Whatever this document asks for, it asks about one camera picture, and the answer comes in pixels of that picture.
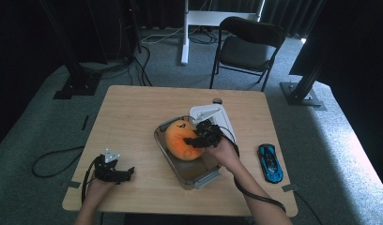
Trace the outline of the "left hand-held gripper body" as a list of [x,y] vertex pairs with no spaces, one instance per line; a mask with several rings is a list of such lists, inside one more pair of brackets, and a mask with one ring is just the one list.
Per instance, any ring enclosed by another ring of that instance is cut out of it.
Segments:
[[115,166],[118,162],[119,154],[106,148],[103,154],[94,159],[95,177],[104,182],[118,182]]

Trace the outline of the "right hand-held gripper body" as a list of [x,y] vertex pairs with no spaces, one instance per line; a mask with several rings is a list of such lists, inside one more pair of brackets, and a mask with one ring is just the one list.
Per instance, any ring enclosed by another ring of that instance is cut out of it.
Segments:
[[198,144],[202,144],[205,147],[214,146],[216,147],[221,138],[222,132],[218,125],[215,124],[214,117],[219,114],[219,110],[210,111],[210,112],[201,112],[196,120],[196,130],[197,138],[200,138],[201,141]]

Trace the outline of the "orange plush toy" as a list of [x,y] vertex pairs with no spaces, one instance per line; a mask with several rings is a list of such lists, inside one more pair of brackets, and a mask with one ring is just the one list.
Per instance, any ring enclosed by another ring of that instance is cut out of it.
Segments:
[[176,120],[165,131],[165,142],[168,150],[181,160],[194,160],[203,155],[200,148],[186,144],[185,138],[196,138],[191,123],[185,120]]

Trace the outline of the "clear storage box grey latches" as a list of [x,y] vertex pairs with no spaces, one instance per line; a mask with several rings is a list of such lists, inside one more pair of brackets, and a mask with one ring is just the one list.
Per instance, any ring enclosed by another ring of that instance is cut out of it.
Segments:
[[175,117],[156,128],[154,131],[155,140],[184,189],[205,187],[221,175],[219,172],[221,165],[208,153],[204,153],[194,160],[184,160],[176,157],[170,151],[165,140],[168,128],[174,123],[180,124],[181,122],[185,122],[187,128],[194,130],[192,124],[194,119],[191,116]]

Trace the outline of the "blue toy car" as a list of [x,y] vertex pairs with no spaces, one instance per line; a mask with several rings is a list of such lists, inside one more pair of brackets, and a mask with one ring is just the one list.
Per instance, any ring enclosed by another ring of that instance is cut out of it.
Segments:
[[283,180],[283,170],[277,159],[275,146],[269,143],[260,144],[257,155],[265,180],[271,184],[280,183]]

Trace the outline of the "person's left hand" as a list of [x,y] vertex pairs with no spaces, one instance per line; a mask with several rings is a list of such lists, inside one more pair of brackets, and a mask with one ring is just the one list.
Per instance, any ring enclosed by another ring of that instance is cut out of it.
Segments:
[[99,179],[91,181],[84,202],[98,205],[114,186],[114,182],[104,182]]

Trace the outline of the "person's right hand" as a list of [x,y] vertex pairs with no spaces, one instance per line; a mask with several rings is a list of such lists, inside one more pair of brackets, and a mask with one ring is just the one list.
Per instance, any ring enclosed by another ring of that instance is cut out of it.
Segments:
[[240,160],[233,144],[225,138],[222,138],[216,147],[207,147],[206,151],[216,158],[231,173],[240,167]]

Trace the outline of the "black folding chair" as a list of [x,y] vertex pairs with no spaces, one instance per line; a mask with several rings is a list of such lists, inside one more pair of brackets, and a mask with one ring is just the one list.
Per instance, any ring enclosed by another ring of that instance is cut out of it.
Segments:
[[232,16],[219,26],[219,40],[215,52],[209,88],[220,69],[228,69],[257,76],[265,90],[276,55],[285,41],[281,26]]

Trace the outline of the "black metal stand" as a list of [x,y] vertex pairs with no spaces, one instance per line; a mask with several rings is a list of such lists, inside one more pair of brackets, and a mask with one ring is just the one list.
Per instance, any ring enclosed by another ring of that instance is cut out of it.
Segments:
[[327,109],[324,102],[317,97],[313,90],[314,83],[321,73],[327,54],[326,48],[320,44],[322,29],[317,27],[320,23],[320,14],[327,0],[322,1],[320,8],[316,10],[317,14],[311,31],[289,72],[290,75],[299,75],[300,80],[298,82],[280,83],[289,105],[312,107],[316,111],[325,111]]
[[54,99],[71,99],[74,96],[94,96],[100,83],[99,74],[94,77],[79,64],[70,44],[68,35],[55,15],[49,0],[38,0],[41,4],[57,39],[57,50],[69,73],[62,89],[54,94]]

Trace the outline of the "dark equipment rack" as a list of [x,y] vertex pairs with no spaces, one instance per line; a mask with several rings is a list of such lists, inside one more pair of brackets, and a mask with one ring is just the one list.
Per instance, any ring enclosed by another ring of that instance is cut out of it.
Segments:
[[87,0],[105,61],[131,61],[141,51],[136,0]]

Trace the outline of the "white desk frame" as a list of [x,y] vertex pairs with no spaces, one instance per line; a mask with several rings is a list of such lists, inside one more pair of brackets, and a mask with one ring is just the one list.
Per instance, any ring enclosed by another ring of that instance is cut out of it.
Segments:
[[262,18],[263,9],[267,0],[259,0],[258,8],[255,12],[225,12],[225,11],[203,11],[189,10],[189,0],[184,0],[184,25],[183,25],[183,45],[180,63],[187,65],[189,62],[189,27],[196,26],[219,26],[220,23],[231,16],[259,22]]

